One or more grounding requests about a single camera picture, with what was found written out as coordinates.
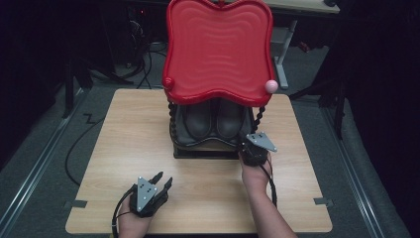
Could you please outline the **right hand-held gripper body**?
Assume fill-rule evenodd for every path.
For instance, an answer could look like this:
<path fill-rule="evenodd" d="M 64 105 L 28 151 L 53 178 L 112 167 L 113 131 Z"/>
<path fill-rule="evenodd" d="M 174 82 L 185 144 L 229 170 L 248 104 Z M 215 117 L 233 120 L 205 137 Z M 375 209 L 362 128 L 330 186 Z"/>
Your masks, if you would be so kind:
<path fill-rule="evenodd" d="M 276 153 L 277 146 L 265 132 L 247 134 L 240 140 L 239 153 L 247 166 L 262 166 L 269 152 Z"/>

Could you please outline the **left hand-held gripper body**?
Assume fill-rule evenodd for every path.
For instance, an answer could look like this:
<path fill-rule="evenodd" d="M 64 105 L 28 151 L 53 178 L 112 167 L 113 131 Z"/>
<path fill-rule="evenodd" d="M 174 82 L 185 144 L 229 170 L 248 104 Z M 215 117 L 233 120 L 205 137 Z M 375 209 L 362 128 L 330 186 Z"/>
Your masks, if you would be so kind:
<path fill-rule="evenodd" d="M 168 200 L 168 192 L 158 190 L 155 184 L 139 177 L 130 196 L 130 210 L 141 218 L 152 217 Z"/>

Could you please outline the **black flip-flop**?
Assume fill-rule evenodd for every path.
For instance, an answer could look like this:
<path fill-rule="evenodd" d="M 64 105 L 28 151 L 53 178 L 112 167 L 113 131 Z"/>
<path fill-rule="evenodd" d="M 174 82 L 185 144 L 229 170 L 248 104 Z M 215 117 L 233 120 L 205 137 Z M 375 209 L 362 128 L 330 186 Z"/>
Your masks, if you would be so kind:
<path fill-rule="evenodd" d="M 212 101 L 206 100 L 183 107 L 182 117 L 188 134 L 196 139 L 206 138 L 212 129 Z"/>
<path fill-rule="evenodd" d="M 244 106 L 221 99 L 216 117 L 217 133 L 225 139 L 235 138 L 242 128 L 244 111 Z"/>

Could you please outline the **red and black shoe rack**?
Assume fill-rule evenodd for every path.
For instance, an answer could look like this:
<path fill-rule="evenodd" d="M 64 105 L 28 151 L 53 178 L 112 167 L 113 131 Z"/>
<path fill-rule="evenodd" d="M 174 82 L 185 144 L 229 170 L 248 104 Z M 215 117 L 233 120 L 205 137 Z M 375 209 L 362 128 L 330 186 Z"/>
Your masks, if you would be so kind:
<path fill-rule="evenodd" d="M 272 15 L 263 0 L 171 0 L 166 9 L 168 51 L 162 86 L 169 136 L 177 158 L 235 158 L 240 140 L 257 131 L 277 89 L 270 58 Z M 245 107 L 235 138 L 216 131 L 219 101 Z M 212 129 L 201 140 L 183 123 L 189 104 L 212 101 Z"/>

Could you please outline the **person's right hand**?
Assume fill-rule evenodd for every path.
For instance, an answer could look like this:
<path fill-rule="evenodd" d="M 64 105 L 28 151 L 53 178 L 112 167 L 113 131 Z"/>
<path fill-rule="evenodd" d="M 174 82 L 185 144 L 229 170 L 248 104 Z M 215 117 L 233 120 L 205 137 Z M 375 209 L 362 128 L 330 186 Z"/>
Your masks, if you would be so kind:
<path fill-rule="evenodd" d="M 239 160 L 242 167 L 242 181 L 247 194 L 266 195 L 266 188 L 272 174 L 271 157 L 267 156 L 267 161 L 257 167 L 247 166 L 242 155 L 239 155 Z"/>

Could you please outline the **person's left hand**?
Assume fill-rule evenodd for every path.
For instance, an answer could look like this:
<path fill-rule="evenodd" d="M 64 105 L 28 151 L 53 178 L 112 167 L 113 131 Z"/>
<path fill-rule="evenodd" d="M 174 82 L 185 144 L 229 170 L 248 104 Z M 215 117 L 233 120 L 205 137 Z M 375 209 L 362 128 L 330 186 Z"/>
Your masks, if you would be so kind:
<path fill-rule="evenodd" d="M 119 238 L 144 238 L 152 223 L 151 217 L 141 218 L 130 210 L 130 198 L 127 197 L 121 204 L 118 212 Z"/>

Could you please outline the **grey tape strip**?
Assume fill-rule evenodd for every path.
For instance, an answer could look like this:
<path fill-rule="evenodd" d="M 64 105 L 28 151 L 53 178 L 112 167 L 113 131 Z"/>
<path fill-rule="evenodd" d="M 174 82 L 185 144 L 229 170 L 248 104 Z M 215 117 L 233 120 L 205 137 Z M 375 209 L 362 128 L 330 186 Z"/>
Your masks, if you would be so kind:
<path fill-rule="evenodd" d="M 322 205 L 324 204 L 326 207 L 331 207 L 334 205 L 334 201 L 330 198 L 326 197 L 315 197 L 314 202 L 316 205 Z"/>
<path fill-rule="evenodd" d="M 77 208 L 85 208 L 87 205 L 87 201 L 86 200 L 69 200 L 66 201 L 63 205 L 64 209 L 70 209 L 72 207 L 77 207 Z"/>

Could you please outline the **black metal stand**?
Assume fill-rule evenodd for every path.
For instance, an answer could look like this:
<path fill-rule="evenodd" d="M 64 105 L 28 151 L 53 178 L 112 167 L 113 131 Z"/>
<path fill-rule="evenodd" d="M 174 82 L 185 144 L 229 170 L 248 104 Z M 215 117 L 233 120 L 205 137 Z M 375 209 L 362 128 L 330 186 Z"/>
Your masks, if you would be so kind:
<path fill-rule="evenodd" d="M 342 140 L 342 123 L 345 116 L 346 81 L 339 77 L 314 82 L 310 86 L 289 95 L 291 100 L 296 100 L 304 95 L 319 94 L 320 107 L 335 107 L 333 127 L 336 136 Z"/>
<path fill-rule="evenodd" d="M 93 80 L 90 76 L 88 64 L 83 58 L 71 56 L 64 69 L 65 99 L 63 117 L 66 118 L 72 112 L 75 104 L 74 82 L 77 81 L 82 89 L 90 89 L 93 86 Z"/>

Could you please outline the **white desk with metal leg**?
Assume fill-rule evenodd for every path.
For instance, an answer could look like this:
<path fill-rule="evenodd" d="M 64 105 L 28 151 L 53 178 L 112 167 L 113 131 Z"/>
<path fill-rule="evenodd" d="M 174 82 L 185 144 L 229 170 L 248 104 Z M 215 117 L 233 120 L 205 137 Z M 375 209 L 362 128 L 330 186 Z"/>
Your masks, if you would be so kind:
<path fill-rule="evenodd" d="M 272 10 L 285 10 L 287 13 L 314 13 L 314 14 L 339 14 L 340 8 L 331 3 L 328 5 L 324 0 L 263 0 Z M 274 44 L 272 57 L 274 69 L 277 74 L 279 87 L 288 88 L 287 78 L 284 72 L 283 61 L 292 40 L 296 20 L 290 20 L 285 26 L 274 27 L 271 43 Z"/>

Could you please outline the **dark computer tower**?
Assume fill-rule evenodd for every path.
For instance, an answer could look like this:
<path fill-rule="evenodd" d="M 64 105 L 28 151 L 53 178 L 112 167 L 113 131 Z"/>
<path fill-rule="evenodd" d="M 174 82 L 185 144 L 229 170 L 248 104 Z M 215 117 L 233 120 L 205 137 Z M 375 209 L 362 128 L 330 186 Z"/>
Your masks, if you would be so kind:
<path fill-rule="evenodd" d="M 134 45 L 134 63 L 141 66 L 143 54 L 148 44 L 147 11 L 145 7 L 128 6 L 130 35 Z"/>

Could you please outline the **metal floor rail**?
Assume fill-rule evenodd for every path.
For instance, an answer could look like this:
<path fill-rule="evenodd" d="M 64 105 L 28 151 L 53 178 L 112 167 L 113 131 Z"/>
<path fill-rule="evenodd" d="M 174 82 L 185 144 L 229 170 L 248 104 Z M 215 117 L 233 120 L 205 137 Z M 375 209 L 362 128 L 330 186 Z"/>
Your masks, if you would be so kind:
<path fill-rule="evenodd" d="M 34 126 L 29 136 L 0 172 L 0 238 L 7 238 L 31 198 L 35 188 L 53 160 L 75 110 L 83 103 L 89 89 L 79 88 L 74 97 L 74 106 L 65 111 L 64 93 Z"/>
<path fill-rule="evenodd" d="M 345 147 L 342 139 L 339 138 L 335 126 L 334 119 L 329 109 L 320 109 L 324 120 L 326 121 L 329 131 L 334 139 L 334 142 L 339 150 L 341 163 L 345 171 L 348 184 L 352 190 L 356 204 L 358 205 L 359 211 L 363 217 L 365 225 L 367 227 L 370 238 L 385 238 L 384 232 L 378 222 L 376 214 L 373 210 L 368 194 L 364 189 L 362 182 L 357 174 L 357 171 L 351 161 L 351 157 Z"/>

